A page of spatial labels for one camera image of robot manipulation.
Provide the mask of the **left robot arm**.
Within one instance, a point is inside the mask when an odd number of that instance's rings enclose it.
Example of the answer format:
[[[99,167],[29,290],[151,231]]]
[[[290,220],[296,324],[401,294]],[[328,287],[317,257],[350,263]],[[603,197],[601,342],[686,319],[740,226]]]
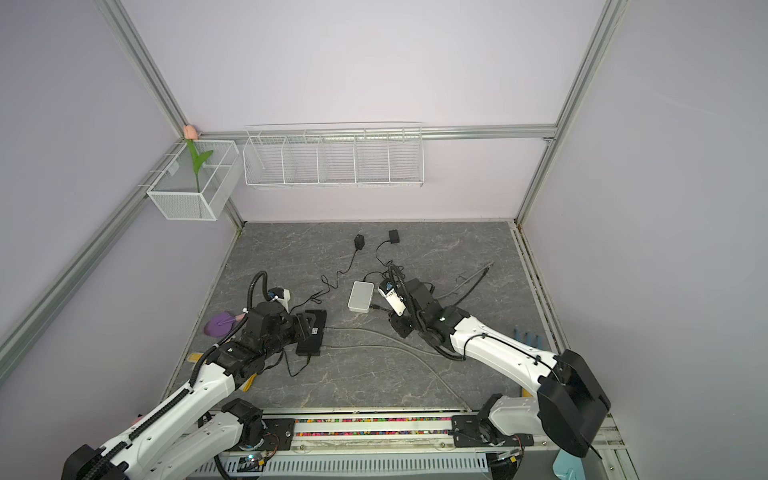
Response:
[[[62,478],[183,478],[232,447],[262,447],[270,434],[262,409],[232,395],[310,333],[308,321],[291,314],[285,291],[270,289],[267,273],[257,272],[242,319],[203,353],[189,380],[102,446],[79,447]]]

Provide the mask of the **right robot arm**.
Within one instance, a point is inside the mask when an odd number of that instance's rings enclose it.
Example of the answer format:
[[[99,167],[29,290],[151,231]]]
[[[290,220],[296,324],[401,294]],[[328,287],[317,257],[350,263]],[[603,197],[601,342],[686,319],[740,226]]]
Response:
[[[593,450],[611,403],[581,355],[505,336],[457,305],[441,305],[418,279],[384,280],[378,292],[392,308],[398,335],[415,332],[446,359],[473,359],[503,374],[535,396],[532,415],[561,450],[580,458]]]

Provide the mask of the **black network switch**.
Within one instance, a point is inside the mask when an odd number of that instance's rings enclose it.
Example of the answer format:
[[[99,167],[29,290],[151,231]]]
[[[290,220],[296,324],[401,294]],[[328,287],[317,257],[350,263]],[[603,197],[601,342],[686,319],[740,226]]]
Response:
[[[295,353],[302,357],[320,354],[327,322],[326,310],[306,310],[297,314],[299,334]]]

